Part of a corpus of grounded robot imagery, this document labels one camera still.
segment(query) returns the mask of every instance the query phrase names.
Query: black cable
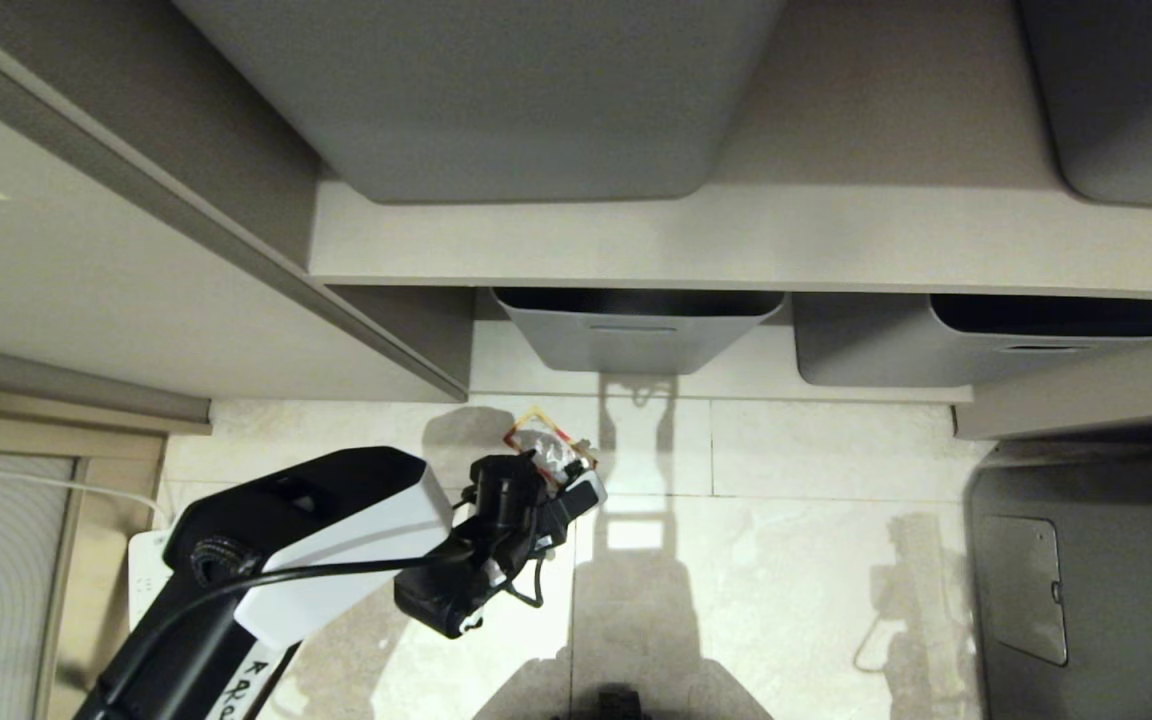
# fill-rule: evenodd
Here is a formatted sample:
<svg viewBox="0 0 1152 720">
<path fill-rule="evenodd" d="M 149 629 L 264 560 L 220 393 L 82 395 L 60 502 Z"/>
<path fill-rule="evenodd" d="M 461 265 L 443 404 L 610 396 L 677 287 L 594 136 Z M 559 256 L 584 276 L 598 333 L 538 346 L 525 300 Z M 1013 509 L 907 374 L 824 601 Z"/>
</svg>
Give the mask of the black cable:
<svg viewBox="0 0 1152 720">
<path fill-rule="evenodd" d="M 536 536 L 538 536 L 539 533 L 540 533 L 540 518 L 539 515 L 535 515 L 532 516 L 531 521 L 531 536 L 526 538 L 528 547 L 531 548 L 536 547 Z M 525 594 L 518 592 L 517 589 L 513 586 L 513 579 L 509 579 L 509 582 L 506 583 L 506 585 L 503 585 L 503 591 L 511 594 L 513 597 L 518 598 L 518 600 L 525 602 L 526 605 L 539 609 L 539 607 L 545 604 L 545 597 L 540 594 L 540 563 L 544 561 L 545 561 L 545 555 L 539 555 L 538 558 L 536 558 L 536 575 L 531 579 L 532 591 L 535 591 L 535 597 L 526 597 Z"/>
<path fill-rule="evenodd" d="M 127 694 L 128 688 L 131 688 L 132 681 L 136 676 L 141 674 L 141 670 L 145 669 L 145 664 L 147 659 L 154 652 L 157 644 L 162 642 L 162 638 L 175 629 L 175 626 L 180 624 L 180 621 L 187 619 L 189 614 L 194 611 L 199 609 L 202 606 L 209 605 L 220 600 L 220 598 L 229 597 L 233 593 L 247 591 L 251 588 L 260 588 L 262 585 L 273 585 L 276 583 L 287 583 L 293 579 L 312 579 L 312 578 L 329 578 L 335 577 L 335 575 L 362 575 L 366 573 L 384 573 L 387 570 L 406 570 L 407 568 L 424 568 L 429 564 L 444 564 L 444 562 L 457 562 L 460 560 L 465 560 L 471 556 L 473 551 L 462 550 L 456 552 L 442 553 L 442 555 L 425 555 L 422 558 L 402 558 L 397 560 L 369 560 L 365 562 L 335 562 L 334 564 L 309 564 L 305 568 L 287 568 L 283 570 L 270 570 L 270 573 L 262 573 L 260 575 L 251 575 L 247 578 L 237 578 L 232 582 L 219 585 L 219 588 L 212 588 L 204 594 L 198 596 L 191 602 L 180 606 L 172 615 L 166 616 L 161 623 L 157 624 L 154 629 L 150 630 L 145 635 L 145 639 L 138 643 L 132 651 L 132 655 L 129 657 L 127 664 L 123 666 L 122 673 L 119 673 L 118 679 L 109 685 L 109 691 L 105 694 L 105 707 L 111 708 L 122 700 L 123 694 Z"/>
</svg>

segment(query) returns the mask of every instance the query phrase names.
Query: power strip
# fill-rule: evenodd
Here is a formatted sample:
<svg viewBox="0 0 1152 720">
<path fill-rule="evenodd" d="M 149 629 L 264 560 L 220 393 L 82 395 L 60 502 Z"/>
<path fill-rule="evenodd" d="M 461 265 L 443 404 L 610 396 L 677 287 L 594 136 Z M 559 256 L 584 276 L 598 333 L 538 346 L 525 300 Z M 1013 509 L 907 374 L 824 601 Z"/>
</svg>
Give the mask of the power strip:
<svg viewBox="0 0 1152 720">
<path fill-rule="evenodd" d="M 127 615 L 131 628 L 145 617 L 172 579 L 172 569 L 162 561 L 162 547 L 170 536 L 172 530 L 150 530 L 132 536 L 127 544 Z"/>
</svg>

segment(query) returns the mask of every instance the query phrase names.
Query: gray storage bin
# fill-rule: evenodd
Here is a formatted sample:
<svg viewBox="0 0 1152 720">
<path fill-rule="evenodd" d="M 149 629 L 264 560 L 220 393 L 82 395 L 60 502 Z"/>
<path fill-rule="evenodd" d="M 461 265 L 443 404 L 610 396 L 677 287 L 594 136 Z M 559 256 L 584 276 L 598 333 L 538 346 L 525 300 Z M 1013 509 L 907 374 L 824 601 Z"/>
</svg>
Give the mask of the gray storage bin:
<svg viewBox="0 0 1152 720">
<path fill-rule="evenodd" d="M 785 0 L 174 0 L 376 202 L 676 197 Z"/>
<path fill-rule="evenodd" d="M 495 288 L 545 365 L 694 373 L 785 304 L 782 291 Z"/>
<path fill-rule="evenodd" d="M 819 386 L 955 387 L 1152 342 L 1152 300 L 794 293 Z"/>
<path fill-rule="evenodd" d="M 1152 205 L 1152 3 L 1021 0 L 1066 182 Z"/>
</svg>

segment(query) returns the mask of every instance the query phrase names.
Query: wooden trim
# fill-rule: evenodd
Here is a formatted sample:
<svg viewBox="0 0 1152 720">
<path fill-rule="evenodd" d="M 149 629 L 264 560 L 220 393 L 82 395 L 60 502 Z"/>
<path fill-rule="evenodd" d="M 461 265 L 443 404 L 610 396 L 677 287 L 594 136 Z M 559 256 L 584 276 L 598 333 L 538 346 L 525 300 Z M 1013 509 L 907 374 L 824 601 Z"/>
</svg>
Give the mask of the wooden trim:
<svg viewBox="0 0 1152 720">
<path fill-rule="evenodd" d="M 74 478 L 82 477 L 82 467 Z M 52 697 L 55 696 L 56 670 L 59 661 L 59 639 L 61 617 L 65 614 L 65 591 L 69 589 L 69 574 L 73 570 L 74 543 L 78 538 L 78 517 L 82 511 L 83 497 L 88 493 L 70 492 L 65 502 L 65 524 L 60 528 L 60 547 L 56 550 L 56 574 L 51 583 L 51 594 L 47 598 L 47 626 L 41 636 L 41 657 L 38 662 L 38 685 L 33 697 L 33 717 L 50 717 Z"/>
<path fill-rule="evenodd" d="M 152 497 L 161 460 L 88 457 L 77 478 L 92 486 Z M 127 544 L 150 529 L 150 511 L 122 498 L 74 493 L 68 556 L 58 564 L 47 637 L 51 655 L 40 666 L 38 717 L 69 720 L 127 639 Z"/>
<path fill-rule="evenodd" d="M 158 460 L 162 437 L 0 418 L 0 452 L 65 457 Z"/>
<path fill-rule="evenodd" d="M 157 418 L 152 415 L 124 414 L 122 410 L 106 410 L 104 407 L 77 406 L 73 402 L 29 397 L 12 392 L 0 392 L 0 415 L 10 418 L 36 420 L 59 420 L 74 425 L 91 425 L 97 429 L 139 430 L 152 433 L 187 435 L 210 435 L 211 425 L 192 420 Z"/>
<path fill-rule="evenodd" d="M 206 423 L 211 406 L 206 397 L 113 381 L 1 353 L 0 392 L 191 423 Z"/>
<path fill-rule="evenodd" d="M 0 50 L 0 122 L 453 401 L 468 388 Z"/>
</svg>

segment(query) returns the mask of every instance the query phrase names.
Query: white shelf board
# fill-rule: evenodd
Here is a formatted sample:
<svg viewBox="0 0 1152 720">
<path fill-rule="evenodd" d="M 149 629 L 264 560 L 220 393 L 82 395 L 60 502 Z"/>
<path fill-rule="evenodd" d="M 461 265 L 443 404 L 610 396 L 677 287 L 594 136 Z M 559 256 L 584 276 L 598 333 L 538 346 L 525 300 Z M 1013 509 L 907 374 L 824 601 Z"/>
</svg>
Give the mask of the white shelf board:
<svg viewBox="0 0 1152 720">
<path fill-rule="evenodd" d="M 1011 3 L 788 6 L 681 200 L 378 205 L 319 187 L 310 272 L 358 285 L 1152 297 L 1152 209 L 1064 189 Z"/>
<path fill-rule="evenodd" d="M 794 325 L 763 324 L 715 359 L 689 376 L 679 376 L 679 397 L 710 400 L 828 400 L 856 402 L 972 402 L 972 388 L 817 387 L 804 381 L 794 351 Z M 571 373 L 540 362 L 517 325 L 509 320 L 475 320 L 470 392 L 494 395 L 630 395 L 635 379 L 652 376 Z"/>
<path fill-rule="evenodd" d="M 454 400 L 3 120 L 0 192 L 2 355 L 198 397 Z"/>
</svg>

